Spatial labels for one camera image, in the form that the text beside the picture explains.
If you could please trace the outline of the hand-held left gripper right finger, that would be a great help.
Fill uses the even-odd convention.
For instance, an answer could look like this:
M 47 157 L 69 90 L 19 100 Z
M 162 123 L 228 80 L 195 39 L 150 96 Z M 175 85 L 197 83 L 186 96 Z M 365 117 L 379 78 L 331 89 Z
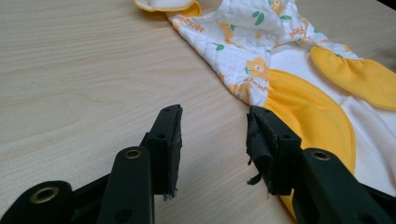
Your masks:
M 272 195 L 292 197 L 297 224 L 393 224 L 393 198 L 360 183 L 333 153 L 301 148 L 275 113 L 251 106 L 247 154 Z

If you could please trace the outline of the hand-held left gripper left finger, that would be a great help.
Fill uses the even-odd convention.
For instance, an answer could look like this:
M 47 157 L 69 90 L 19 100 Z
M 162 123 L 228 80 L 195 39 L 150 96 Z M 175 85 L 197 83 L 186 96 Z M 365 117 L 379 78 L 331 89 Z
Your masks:
M 163 108 L 137 147 L 112 166 L 97 224 L 154 224 L 154 197 L 174 197 L 182 148 L 180 105 Z

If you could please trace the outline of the white and yellow baby garment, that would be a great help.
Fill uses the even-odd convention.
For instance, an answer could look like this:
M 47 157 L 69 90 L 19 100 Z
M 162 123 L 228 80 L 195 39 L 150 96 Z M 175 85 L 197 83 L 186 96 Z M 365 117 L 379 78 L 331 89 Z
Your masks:
M 248 105 L 275 112 L 303 147 L 335 154 L 396 196 L 396 73 L 331 42 L 295 0 L 134 0 L 161 11 Z

